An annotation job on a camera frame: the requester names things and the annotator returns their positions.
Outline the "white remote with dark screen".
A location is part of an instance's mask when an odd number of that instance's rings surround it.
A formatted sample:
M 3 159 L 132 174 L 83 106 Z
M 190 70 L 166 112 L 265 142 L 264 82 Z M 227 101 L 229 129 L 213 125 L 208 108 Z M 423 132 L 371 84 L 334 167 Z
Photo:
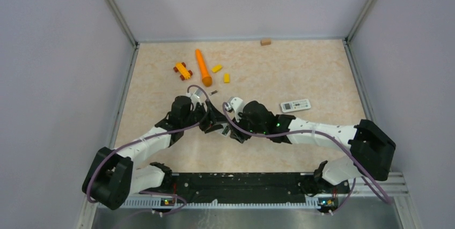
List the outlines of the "white remote with dark screen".
M 220 133 L 222 136 L 224 136 L 224 137 L 228 137 L 228 136 L 230 135 L 230 131 L 231 131 L 231 129 L 230 129 L 229 124 L 228 124 L 228 123 L 223 123 L 223 124 L 222 124 L 222 128 L 221 128 L 221 130 L 219 131 L 219 133 Z

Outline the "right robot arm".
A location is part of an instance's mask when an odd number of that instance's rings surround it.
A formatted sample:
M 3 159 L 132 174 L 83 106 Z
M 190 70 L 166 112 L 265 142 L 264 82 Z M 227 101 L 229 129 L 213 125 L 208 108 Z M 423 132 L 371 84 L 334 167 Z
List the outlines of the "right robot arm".
M 231 137 L 244 142 L 250 137 L 267 138 L 274 143 L 311 144 L 341 151 L 344 156 L 324 161 L 315 171 L 314 184 L 322 193 L 337 184 L 361 176 L 386 181 L 396 150 L 395 142 L 373 121 L 361 119 L 357 125 L 315 123 L 293 115 L 273 114 L 263 104 L 240 98 L 223 103 Z

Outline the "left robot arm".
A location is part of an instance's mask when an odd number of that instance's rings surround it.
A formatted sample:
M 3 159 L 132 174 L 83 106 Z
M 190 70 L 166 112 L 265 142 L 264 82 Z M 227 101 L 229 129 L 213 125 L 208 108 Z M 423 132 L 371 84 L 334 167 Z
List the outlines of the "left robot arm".
M 159 163 L 139 165 L 156 152 L 175 144 L 188 129 L 204 133 L 223 130 L 227 118 L 209 100 L 177 96 L 166 116 L 147 133 L 117 149 L 98 150 L 82 185 L 87 199 L 111 210 L 118 209 L 132 194 L 154 188 L 166 193 L 172 187 L 171 170 Z

